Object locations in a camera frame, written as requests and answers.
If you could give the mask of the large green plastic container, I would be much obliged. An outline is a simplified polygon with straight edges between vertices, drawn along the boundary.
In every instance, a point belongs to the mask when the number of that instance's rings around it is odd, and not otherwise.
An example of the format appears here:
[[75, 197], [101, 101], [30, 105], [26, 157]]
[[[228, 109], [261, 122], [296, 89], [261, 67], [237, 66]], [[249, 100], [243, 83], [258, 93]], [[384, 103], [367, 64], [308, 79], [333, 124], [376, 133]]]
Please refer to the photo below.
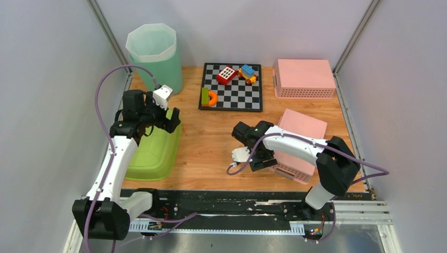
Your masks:
[[177, 155], [182, 125], [173, 133], [160, 128], [147, 129], [133, 155], [125, 178], [136, 181], [158, 181], [172, 171]]

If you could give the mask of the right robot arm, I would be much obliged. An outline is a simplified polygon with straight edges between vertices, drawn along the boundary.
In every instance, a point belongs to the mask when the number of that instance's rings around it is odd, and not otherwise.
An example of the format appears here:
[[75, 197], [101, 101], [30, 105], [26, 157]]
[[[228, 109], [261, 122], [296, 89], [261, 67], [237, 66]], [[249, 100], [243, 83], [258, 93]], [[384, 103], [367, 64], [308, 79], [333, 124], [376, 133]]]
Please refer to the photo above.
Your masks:
[[238, 122], [231, 135], [243, 144], [242, 148], [231, 153], [234, 164], [250, 166], [252, 171], [277, 165], [276, 152], [291, 155], [316, 167], [319, 183], [306, 193], [301, 205], [301, 213], [308, 220], [320, 216], [327, 202], [343, 196], [361, 167], [359, 159], [339, 137], [330, 140], [309, 138], [267, 121], [260, 121], [251, 127]]

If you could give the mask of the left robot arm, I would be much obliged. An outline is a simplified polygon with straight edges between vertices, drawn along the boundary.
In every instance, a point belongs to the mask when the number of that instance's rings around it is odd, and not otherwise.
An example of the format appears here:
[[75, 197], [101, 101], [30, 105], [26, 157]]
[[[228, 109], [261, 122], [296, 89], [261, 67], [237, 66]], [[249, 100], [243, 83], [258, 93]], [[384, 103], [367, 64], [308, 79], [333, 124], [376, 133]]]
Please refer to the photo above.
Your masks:
[[130, 223], [144, 213], [149, 218], [161, 212], [161, 203], [153, 198], [154, 190], [136, 190], [125, 200], [120, 199], [123, 180], [130, 161], [146, 136], [148, 128], [174, 133], [180, 124], [179, 109], [170, 117], [168, 101], [173, 95], [166, 85], [153, 92], [128, 90], [122, 96], [123, 108], [106, 131], [109, 155], [86, 197], [75, 200], [72, 212], [85, 239], [123, 240]]

